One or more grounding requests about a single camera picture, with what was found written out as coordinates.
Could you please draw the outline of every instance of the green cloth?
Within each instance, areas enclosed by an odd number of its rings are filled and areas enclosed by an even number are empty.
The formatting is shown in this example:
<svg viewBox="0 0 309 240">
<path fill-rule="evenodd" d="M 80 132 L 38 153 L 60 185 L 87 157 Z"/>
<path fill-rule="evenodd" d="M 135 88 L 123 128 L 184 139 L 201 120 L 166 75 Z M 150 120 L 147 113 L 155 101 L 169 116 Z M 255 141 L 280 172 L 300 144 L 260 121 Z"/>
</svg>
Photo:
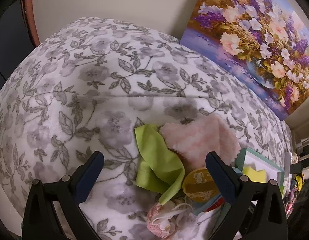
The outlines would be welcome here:
<svg viewBox="0 0 309 240">
<path fill-rule="evenodd" d="M 185 175 L 183 164 L 174 152 L 168 150 L 156 125 L 137 127 L 135 133 L 142 156 L 136 185 L 161 193 L 159 203 L 164 205 L 181 189 Z"/>
<path fill-rule="evenodd" d="M 280 192 L 281 192 L 281 196 L 283 195 L 283 192 L 284 192 L 284 186 L 279 186 L 279 189 L 280 189 Z"/>
</svg>

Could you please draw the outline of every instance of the white string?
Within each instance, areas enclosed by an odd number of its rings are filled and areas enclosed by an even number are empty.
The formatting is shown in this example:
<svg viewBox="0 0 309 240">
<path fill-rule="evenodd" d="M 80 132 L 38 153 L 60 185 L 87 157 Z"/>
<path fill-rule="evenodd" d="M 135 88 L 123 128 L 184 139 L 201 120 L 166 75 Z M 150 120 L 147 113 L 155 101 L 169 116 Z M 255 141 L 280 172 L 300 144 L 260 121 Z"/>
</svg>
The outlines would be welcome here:
<svg viewBox="0 0 309 240">
<path fill-rule="evenodd" d="M 188 206 L 186 209 L 179 209 L 181 206 Z M 157 215 L 154 216 L 151 220 L 151 223 L 156 226 L 161 224 L 163 221 L 167 220 L 167 219 L 171 219 L 173 216 L 178 215 L 178 217 L 176 218 L 176 225 L 179 224 L 179 221 L 184 217 L 185 214 L 188 213 L 190 209 L 190 212 L 193 211 L 193 207 L 188 204 L 188 203 L 181 203 L 177 206 L 175 206 L 170 212 L 162 214 L 162 215 Z"/>
</svg>

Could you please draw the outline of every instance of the flower painting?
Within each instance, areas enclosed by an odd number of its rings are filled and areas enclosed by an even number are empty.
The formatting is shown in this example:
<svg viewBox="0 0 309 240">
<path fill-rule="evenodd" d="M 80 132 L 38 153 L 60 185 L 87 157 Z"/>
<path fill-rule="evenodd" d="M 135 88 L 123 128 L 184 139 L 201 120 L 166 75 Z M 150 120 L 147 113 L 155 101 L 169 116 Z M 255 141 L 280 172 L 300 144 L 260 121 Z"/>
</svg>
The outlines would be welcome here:
<svg viewBox="0 0 309 240">
<path fill-rule="evenodd" d="M 198 0 L 181 44 L 244 82 L 281 120 L 309 97 L 309 30 L 286 0 Z"/>
</svg>

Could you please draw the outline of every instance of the bed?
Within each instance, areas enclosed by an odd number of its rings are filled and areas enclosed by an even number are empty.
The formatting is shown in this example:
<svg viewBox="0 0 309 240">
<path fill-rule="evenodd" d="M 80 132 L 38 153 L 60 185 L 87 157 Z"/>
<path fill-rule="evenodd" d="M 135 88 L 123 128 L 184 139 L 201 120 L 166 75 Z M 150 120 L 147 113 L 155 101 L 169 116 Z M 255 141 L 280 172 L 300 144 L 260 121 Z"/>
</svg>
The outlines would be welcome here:
<svg viewBox="0 0 309 240">
<path fill-rule="evenodd" d="M 101 151 L 105 167 L 80 205 L 88 221 L 102 240 L 157 239 L 145 216 L 158 194 L 134 185 L 133 129 L 211 113 L 227 121 L 242 148 L 283 168 L 289 127 L 235 77 L 167 34 L 81 18 L 32 51 L 0 91 L 0 183 L 23 216 L 34 178 L 57 181 Z M 218 213 L 190 216 L 173 239 L 203 239 Z"/>
</svg>

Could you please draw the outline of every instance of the round gold medallion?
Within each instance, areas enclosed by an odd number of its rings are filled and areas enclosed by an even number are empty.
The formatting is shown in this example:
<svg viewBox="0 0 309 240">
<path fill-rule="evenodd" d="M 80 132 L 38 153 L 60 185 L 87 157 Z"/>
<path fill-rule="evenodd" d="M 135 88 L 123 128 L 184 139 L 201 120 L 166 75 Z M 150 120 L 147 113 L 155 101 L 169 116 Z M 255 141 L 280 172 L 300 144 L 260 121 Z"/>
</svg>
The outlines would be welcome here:
<svg viewBox="0 0 309 240">
<path fill-rule="evenodd" d="M 198 203 L 208 202 L 220 193 L 206 168 L 191 171 L 185 177 L 182 183 L 182 189 L 189 198 Z"/>
</svg>

